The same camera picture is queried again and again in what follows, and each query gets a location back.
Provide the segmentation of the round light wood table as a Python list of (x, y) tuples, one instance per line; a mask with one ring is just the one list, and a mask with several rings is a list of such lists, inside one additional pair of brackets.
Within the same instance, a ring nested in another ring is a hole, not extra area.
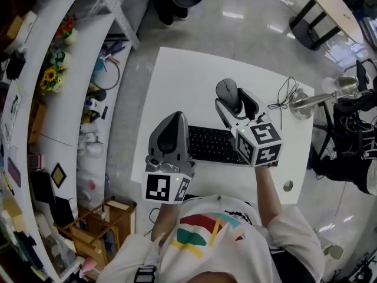
[[(308, 23), (304, 17), (315, 5), (319, 5), (322, 12)], [(335, 27), (320, 37), (314, 27), (325, 17), (329, 17)], [(362, 30), (354, 14), (342, 0), (309, 0), (296, 16), (291, 17), (289, 27), (296, 40), (312, 51), (317, 51), (322, 44), (341, 31), (352, 41), (363, 43)]]

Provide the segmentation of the silver metal desk lamp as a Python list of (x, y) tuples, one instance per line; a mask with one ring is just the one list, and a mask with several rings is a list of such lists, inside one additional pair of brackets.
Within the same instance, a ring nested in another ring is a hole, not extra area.
[(357, 97), (368, 89), (369, 80), (365, 77), (339, 75), (336, 78), (325, 78), (322, 81), (324, 94), (309, 96), (302, 88), (298, 88), (289, 103), (292, 114), (298, 119), (309, 119), (313, 116), (317, 105), (327, 101), (337, 102), (340, 98)]

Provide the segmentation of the red flowers in white pot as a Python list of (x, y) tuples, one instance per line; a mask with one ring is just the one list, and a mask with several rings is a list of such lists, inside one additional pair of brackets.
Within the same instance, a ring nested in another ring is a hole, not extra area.
[(66, 45), (75, 44), (78, 38), (78, 31), (74, 27), (75, 18), (66, 15), (55, 32), (55, 39)]

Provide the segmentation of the small black box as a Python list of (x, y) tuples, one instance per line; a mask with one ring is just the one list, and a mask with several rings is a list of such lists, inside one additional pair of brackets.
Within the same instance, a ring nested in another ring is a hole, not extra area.
[(6, 76), (9, 80), (16, 80), (25, 65), (24, 54), (18, 50), (14, 51), (9, 59), (9, 63), (6, 66)]

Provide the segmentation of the sunflower bouquet in pot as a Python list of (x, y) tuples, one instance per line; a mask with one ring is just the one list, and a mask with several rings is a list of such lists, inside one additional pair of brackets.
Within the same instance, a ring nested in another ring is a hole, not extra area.
[(59, 93), (64, 86), (64, 71), (65, 68), (61, 65), (47, 68), (39, 82), (41, 93), (45, 94), (49, 91)]

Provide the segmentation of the black computer keyboard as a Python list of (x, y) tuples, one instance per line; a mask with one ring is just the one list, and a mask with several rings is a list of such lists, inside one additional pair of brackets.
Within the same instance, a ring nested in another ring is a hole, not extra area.
[(231, 131), (189, 126), (188, 132), (190, 139), (188, 152), (193, 159), (216, 163), (247, 164), (234, 148), (235, 137)]

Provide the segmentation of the person's right forearm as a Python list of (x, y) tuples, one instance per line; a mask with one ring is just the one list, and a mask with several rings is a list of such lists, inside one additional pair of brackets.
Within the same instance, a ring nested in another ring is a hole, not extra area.
[(282, 206), (268, 166), (254, 168), (257, 185), (257, 205), (263, 227), (282, 213)]

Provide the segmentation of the teal flowers in pot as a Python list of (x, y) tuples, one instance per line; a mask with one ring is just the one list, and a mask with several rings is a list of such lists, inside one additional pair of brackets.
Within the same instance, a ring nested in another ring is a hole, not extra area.
[(70, 53), (59, 48), (49, 47), (43, 62), (44, 68), (56, 67), (66, 70), (70, 67), (72, 56)]

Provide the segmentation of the grey computer mouse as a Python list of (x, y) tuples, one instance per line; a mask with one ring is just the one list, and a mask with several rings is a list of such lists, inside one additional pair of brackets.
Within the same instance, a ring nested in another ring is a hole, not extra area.
[(239, 114), (242, 110), (242, 101), (239, 97), (238, 87), (234, 80), (225, 78), (216, 85), (216, 94), (220, 101), (227, 105), (231, 111)]

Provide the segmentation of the pink handheld fan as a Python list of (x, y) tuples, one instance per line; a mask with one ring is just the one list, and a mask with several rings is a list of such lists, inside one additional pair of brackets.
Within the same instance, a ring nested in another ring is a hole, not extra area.
[(97, 261), (94, 258), (88, 256), (87, 258), (84, 259), (84, 262), (81, 265), (81, 270), (83, 272), (88, 272), (94, 269), (96, 266), (97, 266)]

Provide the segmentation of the white curved shelf unit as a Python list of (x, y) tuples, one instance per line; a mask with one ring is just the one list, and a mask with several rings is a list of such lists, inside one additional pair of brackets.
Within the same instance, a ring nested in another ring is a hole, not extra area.
[[(43, 279), (63, 283), (79, 267), (73, 241), (54, 223), (66, 225), (78, 218), (81, 206), (93, 208), (105, 198), (105, 167), (111, 122), (118, 90), (148, 0), (39, 0), (20, 30), (25, 65), (9, 89), (0, 119), (0, 167), (9, 190), (2, 197), (3, 218), (22, 255)], [(75, 44), (55, 39), (63, 18), (75, 18)], [(39, 82), (49, 47), (71, 54), (59, 93), (41, 93)], [(38, 142), (28, 144), (32, 101), (47, 106)], [(98, 158), (79, 156), (78, 135), (99, 131), (104, 151)], [(51, 184), (54, 206), (35, 199), (30, 174), (50, 176), (60, 163), (67, 175), (58, 189)], [(87, 182), (96, 183), (89, 190)]]

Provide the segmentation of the black framed gold picture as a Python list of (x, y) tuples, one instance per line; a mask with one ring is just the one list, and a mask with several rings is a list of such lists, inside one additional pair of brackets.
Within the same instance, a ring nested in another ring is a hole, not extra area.
[(67, 175), (64, 172), (60, 163), (57, 163), (55, 165), (54, 169), (52, 170), (52, 172), (50, 174), (50, 177), (51, 177), (53, 183), (55, 184), (55, 186), (59, 189), (61, 187), (61, 185), (63, 184), (63, 182), (67, 178)]

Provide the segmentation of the open wooden box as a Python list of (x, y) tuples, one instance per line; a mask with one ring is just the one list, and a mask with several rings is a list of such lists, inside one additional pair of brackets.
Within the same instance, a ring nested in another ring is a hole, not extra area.
[(44, 102), (36, 99), (32, 101), (28, 122), (28, 144), (38, 142), (46, 111), (47, 106)]

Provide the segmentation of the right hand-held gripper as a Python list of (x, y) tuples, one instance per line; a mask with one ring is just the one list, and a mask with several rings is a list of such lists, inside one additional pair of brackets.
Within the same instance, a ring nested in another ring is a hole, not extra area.
[(238, 116), (224, 101), (215, 99), (218, 115), (235, 137), (236, 152), (251, 167), (276, 166), (283, 148), (281, 131), (265, 113), (265, 103), (253, 92), (239, 87), (238, 95), (244, 117)]

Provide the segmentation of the white desk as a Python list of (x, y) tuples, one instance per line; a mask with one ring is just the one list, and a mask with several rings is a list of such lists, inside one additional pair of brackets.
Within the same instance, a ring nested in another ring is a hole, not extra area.
[[(134, 152), (131, 180), (141, 183), (145, 172), (150, 134), (175, 111), (182, 111), (192, 126), (223, 129), (215, 109), (215, 88), (220, 80), (233, 79), (266, 104), (283, 98), (281, 86), (287, 77), (243, 62), (200, 52), (161, 48), (148, 88)], [(283, 149), (271, 174), (280, 201), (295, 204), (299, 198), (312, 138), (312, 119), (299, 120), (290, 110), (271, 110), (274, 124), (282, 129)], [(284, 184), (293, 181), (290, 192)], [(256, 201), (256, 179), (251, 167), (237, 164), (198, 162), (188, 189), (192, 195), (222, 194), (248, 202)]]

